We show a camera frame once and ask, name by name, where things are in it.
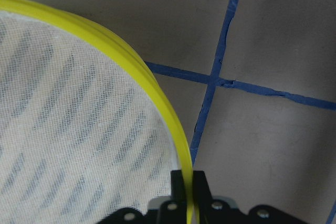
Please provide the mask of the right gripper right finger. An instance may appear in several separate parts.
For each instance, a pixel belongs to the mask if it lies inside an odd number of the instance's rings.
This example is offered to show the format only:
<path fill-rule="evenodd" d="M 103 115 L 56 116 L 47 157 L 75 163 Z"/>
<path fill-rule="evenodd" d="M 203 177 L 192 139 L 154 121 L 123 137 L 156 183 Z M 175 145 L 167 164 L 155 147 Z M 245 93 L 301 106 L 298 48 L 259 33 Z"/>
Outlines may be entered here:
<path fill-rule="evenodd" d="M 203 171 L 193 172 L 193 200 L 197 223 L 217 223 L 218 205 Z"/>

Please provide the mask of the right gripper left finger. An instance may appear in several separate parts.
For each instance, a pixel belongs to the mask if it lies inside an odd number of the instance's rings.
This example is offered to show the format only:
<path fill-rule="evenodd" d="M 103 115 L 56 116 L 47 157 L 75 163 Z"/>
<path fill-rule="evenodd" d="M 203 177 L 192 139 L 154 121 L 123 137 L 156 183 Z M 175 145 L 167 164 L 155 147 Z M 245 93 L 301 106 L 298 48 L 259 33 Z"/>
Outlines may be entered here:
<path fill-rule="evenodd" d="M 157 223 L 187 223 L 187 198 L 181 170 L 171 171 L 171 195 L 161 203 Z"/>

